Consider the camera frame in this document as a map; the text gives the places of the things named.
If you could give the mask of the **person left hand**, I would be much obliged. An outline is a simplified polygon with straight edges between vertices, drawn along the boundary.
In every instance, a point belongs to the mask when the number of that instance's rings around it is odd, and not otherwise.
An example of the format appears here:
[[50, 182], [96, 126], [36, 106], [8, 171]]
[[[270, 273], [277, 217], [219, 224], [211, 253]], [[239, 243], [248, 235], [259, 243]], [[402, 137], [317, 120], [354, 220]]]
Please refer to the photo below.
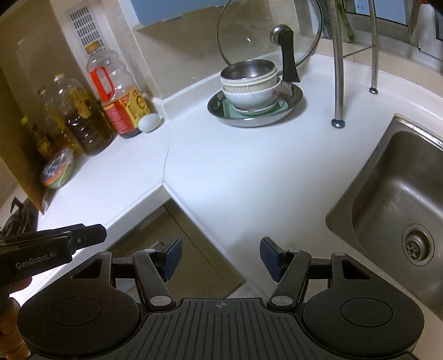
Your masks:
[[8, 307], [1, 314], [1, 357], [22, 360], [30, 356], [17, 326], [20, 304], [13, 297], [8, 298]]

